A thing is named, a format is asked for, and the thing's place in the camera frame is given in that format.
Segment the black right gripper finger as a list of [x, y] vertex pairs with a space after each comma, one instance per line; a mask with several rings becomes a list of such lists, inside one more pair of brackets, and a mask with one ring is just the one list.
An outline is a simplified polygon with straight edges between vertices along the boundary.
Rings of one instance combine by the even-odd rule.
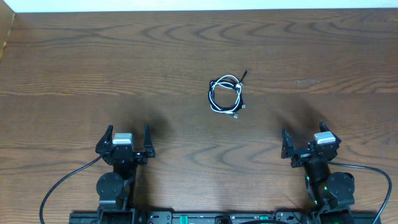
[[319, 122], [319, 128], [322, 133], [330, 131], [330, 129], [327, 127], [327, 125], [324, 121]]
[[285, 128], [282, 129], [282, 150], [281, 158], [286, 159], [292, 157], [294, 154], [294, 145], [290, 134]]

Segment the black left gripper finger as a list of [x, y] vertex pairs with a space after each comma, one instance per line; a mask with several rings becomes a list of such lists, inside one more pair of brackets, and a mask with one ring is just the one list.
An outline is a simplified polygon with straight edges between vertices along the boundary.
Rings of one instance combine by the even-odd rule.
[[106, 129], [105, 133], [101, 137], [101, 139], [96, 144], [96, 147], [95, 147], [96, 153], [104, 153], [106, 148], [110, 144], [112, 144], [112, 133], [113, 133], [113, 125], [109, 125], [108, 128]]
[[144, 127], [144, 149], [147, 157], [155, 157], [155, 149], [150, 136], [149, 126]]

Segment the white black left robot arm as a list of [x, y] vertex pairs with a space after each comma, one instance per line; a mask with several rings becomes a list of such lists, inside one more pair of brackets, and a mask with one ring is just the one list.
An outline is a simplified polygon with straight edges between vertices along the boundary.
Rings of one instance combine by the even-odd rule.
[[137, 167], [146, 165], [149, 158], [155, 157], [148, 125], [144, 126], [143, 148], [143, 151], [135, 151], [133, 135], [113, 134], [112, 125], [98, 141], [95, 152], [113, 167], [96, 184], [99, 195], [98, 223], [147, 223], [145, 211], [134, 208], [132, 201]]

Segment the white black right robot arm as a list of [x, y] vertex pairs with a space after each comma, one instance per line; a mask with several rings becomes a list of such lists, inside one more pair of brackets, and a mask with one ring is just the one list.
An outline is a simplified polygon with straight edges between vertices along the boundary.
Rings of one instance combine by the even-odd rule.
[[349, 206], [354, 204], [354, 177], [347, 172], [330, 171], [328, 163], [338, 153], [341, 139], [326, 124], [319, 122], [320, 132], [305, 149], [294, 148], [291, 135], [282, 130], [281, 158], [291, 159], [293, 168], [305, 169], [306, 190], [314, 201], [313, 207], [302, 215], [303, 223], [353, 223]]

